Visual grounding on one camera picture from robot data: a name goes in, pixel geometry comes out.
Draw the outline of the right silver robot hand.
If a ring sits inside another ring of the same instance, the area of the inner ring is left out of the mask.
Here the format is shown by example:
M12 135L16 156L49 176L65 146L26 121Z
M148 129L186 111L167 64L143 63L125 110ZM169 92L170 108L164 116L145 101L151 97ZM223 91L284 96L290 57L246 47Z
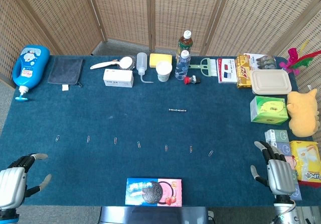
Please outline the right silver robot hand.
M290 196L295 192L293 171L285 156L275 146L264 141L255 141L254 145L262 152L266 168L267 178L261 177L254 165L250 166L253 178L268 187L275 196L275 203L293 204Z

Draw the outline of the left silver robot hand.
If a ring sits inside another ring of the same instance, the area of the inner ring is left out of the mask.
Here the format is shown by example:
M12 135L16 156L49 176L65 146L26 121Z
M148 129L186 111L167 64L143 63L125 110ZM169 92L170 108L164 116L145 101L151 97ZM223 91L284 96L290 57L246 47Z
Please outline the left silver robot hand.
M48 155L43 153L25 155L12 162L7 169L1 171L1 209L16 209L25 198L47 187L52 178L51 174L48 174L41 184L30 189L27 188L29 169L36 160L46 158L48 158Z

